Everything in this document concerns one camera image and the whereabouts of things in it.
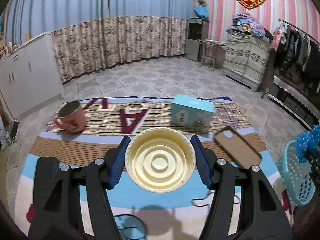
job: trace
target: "light blue box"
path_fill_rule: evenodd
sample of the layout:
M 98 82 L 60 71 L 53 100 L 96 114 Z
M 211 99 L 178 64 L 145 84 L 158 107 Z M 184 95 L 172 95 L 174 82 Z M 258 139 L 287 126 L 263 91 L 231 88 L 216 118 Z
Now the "light blue box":
M 176 95 L 172 102 L 172 123 L 196 130 L 206 130 L 214 114 L 214 102 Z

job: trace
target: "bowl rim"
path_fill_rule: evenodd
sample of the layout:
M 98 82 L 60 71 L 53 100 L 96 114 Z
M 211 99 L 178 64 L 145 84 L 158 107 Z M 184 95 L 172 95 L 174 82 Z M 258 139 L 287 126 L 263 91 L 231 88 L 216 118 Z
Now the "bowl rim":
M 132 148 L 132 145 L 135 143 L 135 141 L 137 140 L 137 138 L 145 133 L 148 133 L 150 131 L 153 131 L 153 130 L 169 130 L 170 132 L 174 132 L 176 133 L 178 136 L 182 137 L 183 140 L 189 145 L 190 149 L 191 149 L 191 154 L 192 154 L 192 164 L 190 166 L 190 169 L 189 169 L 189 172 L 188 174 L 185 176 L 185 178 L 183 179 L 183 181 L 181 181 L 180 183 L 176 184 L 175 186 L 169 188 L 169 189 L 152 189 L 150 187 L 146 187 L 144 184 L 142 184 L 140 181 L 138 181 L 135 176 L 133 175 L 133 171 L 132 171 L 132 168 L 131 168 L 131 164 L 130 164 L 130 161 L 129 161 L 129 152 Z M 140 132 L 139 134 L 137 134 L 132 140 L 131 142 L 129 143 L 126 151 L 125 151 L 125 157 L 124 157 L 124 164 L 125 164 L 125 167 L 126 167 L 126 170 L 127 170 L 127 173 L 129 175 L 129 177 L 132 179 L 132 181 L 137 184 L 139 187 L 143 188 L 144 190 L 147 190 L 149 192 L 153 192 L 153 193 L 168 193 L 168 192 L 172 192 L 174 190 L 177 190 L 178 188 L 182 187 L 183 185 L 185 185 L 189 179 L 191 178 L 195 168 L 196 168 L 196 153 L 195 153 L 195 150 L 190 142 L 190 140 L 184 136 L 181 132 L 175 130 L 175 129 L 172 129 L 172 128 L 169 128 L 169 127 L 152 127 L 152 128 L 149 128 L 149 129 L 146 129 L 142 132 Z

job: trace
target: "floral curtain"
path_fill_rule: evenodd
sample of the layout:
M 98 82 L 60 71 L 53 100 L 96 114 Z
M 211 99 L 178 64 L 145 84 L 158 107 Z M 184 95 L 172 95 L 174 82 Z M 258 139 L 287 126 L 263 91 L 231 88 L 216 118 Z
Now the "floral curtain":
M 52 33 L 62 81 L 117 63 L 185 54 L 188 20 L 173 17 L 108 17 Z

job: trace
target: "clothes rail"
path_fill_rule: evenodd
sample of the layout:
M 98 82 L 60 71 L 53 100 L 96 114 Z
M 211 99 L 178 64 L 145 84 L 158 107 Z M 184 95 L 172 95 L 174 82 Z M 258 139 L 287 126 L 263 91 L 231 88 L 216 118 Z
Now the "clothes rail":
M 312 37 L 309 33 L 306 33 L 304 30 L 300 29 L 299 27 L 297 27 L 297 26 L 295 26 L 295 25 L 293 25 L 293 24 L 291 24 L 291 23 L 289 23 L 289 22 L 286 22 L 286 21 L 284 21 L 284 20 L 282 20 L 282 19 L 278 19 L 278 21 L 282 21 L 283 23 L 286 23 L 286 24 L 288 24 L 288 25 L 290 25 L 290 26 L 298 29 L 299 31 L 301 31 L 301 32 L 303 32 L 304 34 L 308 35 L 308 36 L 309 36 L 311 39 L 313 39 L 316 43 L 320 44 L 319 41 L 317 41 L 317 40 L 316 40 L 314 37 Z

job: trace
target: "yellow bowl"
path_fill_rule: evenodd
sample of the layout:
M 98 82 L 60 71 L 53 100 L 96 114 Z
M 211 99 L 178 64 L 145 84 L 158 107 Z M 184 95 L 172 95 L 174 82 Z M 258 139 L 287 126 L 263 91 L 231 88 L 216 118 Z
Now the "yellow bowl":
M 141 188 L 166 193 L 182 187 L 196 166 L 190 141 L 180 132 L 154 127 L 139 133 L 125 152 L 130 178 Z

